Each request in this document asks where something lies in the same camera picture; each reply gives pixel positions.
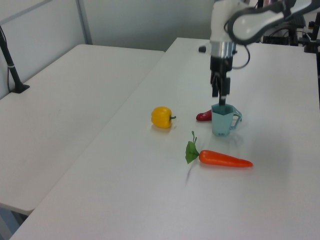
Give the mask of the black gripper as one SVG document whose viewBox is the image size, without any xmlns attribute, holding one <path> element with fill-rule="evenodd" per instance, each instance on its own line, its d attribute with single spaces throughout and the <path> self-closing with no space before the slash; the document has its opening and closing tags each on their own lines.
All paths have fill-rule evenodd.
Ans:
<svg viewBox="0 0 320 240">
<path fill-rule="evenodd" d="M 211 87 L 212 97 L 219 96 L 219 105 L 226 104 L 227 95 L 230 94 L 231 78 L 226 75 L 233 67 L 233 57 L 220 58 L 210 57 L 210 70 L 211 70 Z"/>
</svg>

